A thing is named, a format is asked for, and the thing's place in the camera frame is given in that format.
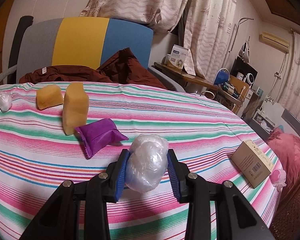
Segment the striped bedspread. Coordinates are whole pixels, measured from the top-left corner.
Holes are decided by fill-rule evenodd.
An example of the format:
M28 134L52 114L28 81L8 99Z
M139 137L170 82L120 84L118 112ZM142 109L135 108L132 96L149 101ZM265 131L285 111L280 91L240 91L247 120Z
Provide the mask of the striped bedspread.
M208 181L231 180L270 225L280 192L266 179L251 188L230 162L240 143L252 139L275 164L273 151L240 118L219 103L147 86L85 83L90 99L88 122L111 118L129 137L86 159L83 145L62 130L62 106L36 108L36 90L51 83L3 85L12 108L0 111L0 235L19 239L31 219L66 179L92 178L116 161L140 133L159 134L169 141L177 158ZM69 83L54 82L64 93ZM211 239L216 239L216 214L211 206ZM116 204L108 204L111 239L184 239L188 205L173 197L166 173L147 194L124 189ZM80 238L83 237L83 211Z

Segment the purple fabric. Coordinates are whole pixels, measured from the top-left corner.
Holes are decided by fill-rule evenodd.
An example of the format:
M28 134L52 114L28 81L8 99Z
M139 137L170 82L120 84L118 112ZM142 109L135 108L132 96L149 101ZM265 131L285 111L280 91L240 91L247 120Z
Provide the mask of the purple fabric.
M75 130L81 135L89 158L108 144L129 140L109 118L76 127Z

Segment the white box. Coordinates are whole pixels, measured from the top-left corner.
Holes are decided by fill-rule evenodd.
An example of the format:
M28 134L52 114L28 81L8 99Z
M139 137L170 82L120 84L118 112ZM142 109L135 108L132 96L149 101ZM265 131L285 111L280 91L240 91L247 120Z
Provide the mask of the white box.
M271 174L274 166L271 160L251 140L243 141L231 156L231 160L253 188L259 186Z
M246 98L247 98L247 99L251 99L252 94L253 94L253 90L252 90L252 89L249 89L248 93L246 94Z
M170 54L170 58L168 61L168 66L182 69L183 65L185 63L187 54L188 54L188 49L178 46L178 45L173 45L173 48L172 48L172 51Z

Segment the pink cushion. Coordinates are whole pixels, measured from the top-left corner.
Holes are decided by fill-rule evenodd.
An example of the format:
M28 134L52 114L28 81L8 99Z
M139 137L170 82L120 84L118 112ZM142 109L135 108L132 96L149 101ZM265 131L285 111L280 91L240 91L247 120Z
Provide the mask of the pink cushion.
M283 133L280 128L275 128L266 143L277 155L287 173L287 186L282 191L283 197L300 175L300 138L293 134Z

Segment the brown blanket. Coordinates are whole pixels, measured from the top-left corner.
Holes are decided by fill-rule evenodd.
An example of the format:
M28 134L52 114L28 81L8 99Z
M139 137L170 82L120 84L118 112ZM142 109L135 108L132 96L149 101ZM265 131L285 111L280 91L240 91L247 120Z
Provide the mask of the brown blanket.
M19 83L36 84L53 81L138 84L166 89L154 75L141 66L130 48L119 50L97 70L75 65L50 66L44 74L41 68L33 73L27 73L20 78Z

